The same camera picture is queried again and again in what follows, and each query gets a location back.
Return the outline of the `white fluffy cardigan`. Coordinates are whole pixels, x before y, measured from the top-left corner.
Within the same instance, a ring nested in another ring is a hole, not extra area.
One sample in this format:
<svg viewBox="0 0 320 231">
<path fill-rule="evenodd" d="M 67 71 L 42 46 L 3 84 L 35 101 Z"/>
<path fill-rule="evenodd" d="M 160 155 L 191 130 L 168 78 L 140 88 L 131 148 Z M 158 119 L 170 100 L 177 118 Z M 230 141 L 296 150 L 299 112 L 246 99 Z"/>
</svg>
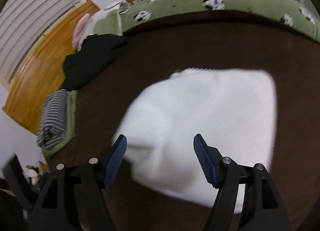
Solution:
<svg viewBox="0 0 320 231">
<path fill-rule="evenodd" d="M 127 137 L 135 182 L 210 208 L 217 190 L 204 176 L 194 137 L 240 165 L 270 169 L 276 121 L 276 85 L 267 72 L 189 68 L 144 89 L 117 134 Z"/>
</svg>

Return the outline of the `grey striped folded garment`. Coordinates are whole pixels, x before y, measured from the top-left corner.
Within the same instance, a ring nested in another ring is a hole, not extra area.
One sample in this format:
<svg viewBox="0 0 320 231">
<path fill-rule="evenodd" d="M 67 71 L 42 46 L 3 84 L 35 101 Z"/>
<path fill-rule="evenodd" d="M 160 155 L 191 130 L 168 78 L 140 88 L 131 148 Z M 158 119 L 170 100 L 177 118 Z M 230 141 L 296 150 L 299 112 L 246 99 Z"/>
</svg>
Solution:
<svg viewBox="0 0 320 231">
<path fill-rule="evenodd" d="M 67 95 L 65 89 L 47 95 L 37 132 L 39 147 L 51 150 L 65 139 Z"/>
</svg>

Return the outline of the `green folded garment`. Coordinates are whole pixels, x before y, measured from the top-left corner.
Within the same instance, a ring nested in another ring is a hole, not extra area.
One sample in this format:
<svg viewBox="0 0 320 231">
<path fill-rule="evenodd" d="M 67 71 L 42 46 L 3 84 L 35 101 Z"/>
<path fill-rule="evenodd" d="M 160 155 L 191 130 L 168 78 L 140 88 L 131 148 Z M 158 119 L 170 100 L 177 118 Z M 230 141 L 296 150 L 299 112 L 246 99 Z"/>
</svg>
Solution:
<svg viewBox="0 0 320 231">
<path fill-rule="evenodd" d="M 41 148 L 43 155 L 46 158 L 53 156 L 63 149 L 74 137 L 75 137 L 75 111 L 76 111 L 76 100 L 77 91 L 67 91 L 67 105 L 66 105 L 66 136 L 65 139 L 54 146 L 53 149 L 47 150 Z"/>
</svg>

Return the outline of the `brown bed blanket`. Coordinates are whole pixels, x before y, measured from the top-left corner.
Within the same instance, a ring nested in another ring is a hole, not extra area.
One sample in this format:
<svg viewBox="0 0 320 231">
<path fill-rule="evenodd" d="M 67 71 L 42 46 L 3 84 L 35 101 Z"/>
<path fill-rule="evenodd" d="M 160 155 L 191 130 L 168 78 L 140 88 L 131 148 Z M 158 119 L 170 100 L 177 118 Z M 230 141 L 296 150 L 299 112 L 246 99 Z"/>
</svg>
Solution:
<svg viewBox="0 0 320 231">
<path fill-rule="evenodd" d="M 319 44 L 278 22 L 204 11 L 125 32 L 120 56 L 78 92 L 75 138 L 48 165 L 78 165 L 111 145 L 131 102 L 147 86 L 189 67 L 263 69 L 278 94 L 271 177 L 293 230 L 319 230 Z"/>
</svg>

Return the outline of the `wooden headboard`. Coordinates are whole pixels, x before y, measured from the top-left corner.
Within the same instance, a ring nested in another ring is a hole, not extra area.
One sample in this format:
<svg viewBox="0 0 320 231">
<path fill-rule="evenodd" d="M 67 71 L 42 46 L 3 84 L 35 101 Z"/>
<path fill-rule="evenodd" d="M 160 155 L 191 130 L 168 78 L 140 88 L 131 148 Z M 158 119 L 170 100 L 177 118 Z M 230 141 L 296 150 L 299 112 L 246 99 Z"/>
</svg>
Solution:
<svg viewBox="0 0 320 231">
<path fill-rule="evenodd" d="M 46 96 L 57 91 L 65 79 L 62 65 L 67 55 L 75 53 L 72 36 L 77 23 L 85 14 L 99 10 L 87 0 L 53 26 L 27 55 L 2 110 L 29 132 L 37 133 Z"/>
</svg>

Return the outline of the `black folded garment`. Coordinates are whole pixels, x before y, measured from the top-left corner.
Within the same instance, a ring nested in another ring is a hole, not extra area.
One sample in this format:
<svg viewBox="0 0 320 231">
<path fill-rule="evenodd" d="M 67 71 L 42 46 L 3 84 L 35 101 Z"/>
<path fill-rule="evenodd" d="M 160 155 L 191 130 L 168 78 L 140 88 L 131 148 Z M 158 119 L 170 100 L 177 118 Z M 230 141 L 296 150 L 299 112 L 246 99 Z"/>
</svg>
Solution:
<svg viewBox="0 0 320 231">
<path fill-rule="evenodd" d="M 112 34 L 90 35 L 81 50 L 66 56 L 63 63 L 67 91 L 80 90 L 95 79 L 107 66 L 126 50 L 127 38 Z"/>
</svg>

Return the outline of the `white green patterned pillow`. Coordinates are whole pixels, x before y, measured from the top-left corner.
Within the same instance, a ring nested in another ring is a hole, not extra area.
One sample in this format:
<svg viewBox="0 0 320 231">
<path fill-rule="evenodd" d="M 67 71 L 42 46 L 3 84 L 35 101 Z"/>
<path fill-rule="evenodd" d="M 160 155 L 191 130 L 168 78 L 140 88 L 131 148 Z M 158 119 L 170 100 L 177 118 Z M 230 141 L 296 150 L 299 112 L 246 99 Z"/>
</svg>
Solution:
<svg viewBox="0 0 320 231">
<path fill-rule="evenodd" d="M 81 49 L 83 41 L 91 35 L 112 34 L 122 36 L 121 14 L 129 11 L 131 3 L 119 0 L 93 14 L 80 30 L 76 40 L 76 50 Z"/>
</svg>

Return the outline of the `pink pillow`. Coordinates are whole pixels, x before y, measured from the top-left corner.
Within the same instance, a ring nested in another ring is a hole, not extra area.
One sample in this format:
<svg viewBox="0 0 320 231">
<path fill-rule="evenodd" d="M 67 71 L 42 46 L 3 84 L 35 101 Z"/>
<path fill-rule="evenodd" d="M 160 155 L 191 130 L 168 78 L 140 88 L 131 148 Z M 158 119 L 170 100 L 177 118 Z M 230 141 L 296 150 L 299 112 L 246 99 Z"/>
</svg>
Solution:
<svg viewBox="0 0 320 231">
<path fill-rule="evenodd" d="M 78 21 L 74 31 L 73 31 L 73 37 L 72 37 L 72 47 L 74 50 L 78 49 L 78 44 L 81 38 L 82 33 L 85 30 L 86 24 L 90 19 L 90 14 L 84 14 L 82 18 Z"/>
</svg>

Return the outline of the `window blind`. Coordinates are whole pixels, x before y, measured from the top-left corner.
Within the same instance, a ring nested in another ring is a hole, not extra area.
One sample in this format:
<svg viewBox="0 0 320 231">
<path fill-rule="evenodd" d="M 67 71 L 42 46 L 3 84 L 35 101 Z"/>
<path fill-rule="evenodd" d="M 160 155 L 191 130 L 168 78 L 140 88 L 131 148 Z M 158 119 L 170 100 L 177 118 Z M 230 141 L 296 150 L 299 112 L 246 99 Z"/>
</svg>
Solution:
<svg viewBox="0 0 320 231">
<path fill-rule="evenodd" d="M 42 33 L 79 1 L 7 1 L 1 11 L 1 76 L 7 82 Z"/>
</svg>

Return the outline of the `green cow-print blanket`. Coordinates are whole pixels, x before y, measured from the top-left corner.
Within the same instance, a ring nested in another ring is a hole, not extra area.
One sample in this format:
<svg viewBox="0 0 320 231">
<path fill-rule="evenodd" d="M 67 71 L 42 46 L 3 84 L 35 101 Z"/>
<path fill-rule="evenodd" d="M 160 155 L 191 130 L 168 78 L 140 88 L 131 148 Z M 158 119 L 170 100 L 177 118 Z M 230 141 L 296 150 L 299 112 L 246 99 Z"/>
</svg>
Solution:
<svg viewBox="0 0 320 231">
<path fill-rule="evenodd" d="M 121 10 L 122 31 L 145 22 L 202 11 L 240 11 L 280 22 L 319 41 L 319 20 L 295 0 L 144 0 Z"/>
</svg>

